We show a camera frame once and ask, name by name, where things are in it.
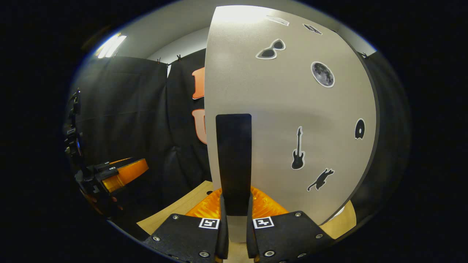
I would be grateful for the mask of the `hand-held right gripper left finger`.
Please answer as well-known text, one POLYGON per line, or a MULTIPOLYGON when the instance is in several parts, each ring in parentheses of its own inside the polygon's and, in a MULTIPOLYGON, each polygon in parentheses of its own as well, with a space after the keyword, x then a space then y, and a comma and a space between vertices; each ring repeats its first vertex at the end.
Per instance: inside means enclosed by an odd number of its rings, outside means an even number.
POLYGON ((184 214, 169 214, 143 244, 177 263, 222 263, 229 256, 222 190, 213 191, 184 214))

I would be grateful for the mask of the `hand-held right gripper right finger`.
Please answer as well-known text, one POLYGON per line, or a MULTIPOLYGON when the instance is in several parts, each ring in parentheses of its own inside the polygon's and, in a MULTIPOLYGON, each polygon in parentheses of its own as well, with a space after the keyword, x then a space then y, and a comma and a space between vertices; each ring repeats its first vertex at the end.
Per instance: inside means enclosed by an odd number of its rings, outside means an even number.
POLYGON ((250 193, 247 251, 255 263, 297 263, 335 243, 305 212, 289 212, 255 187, 250 193))

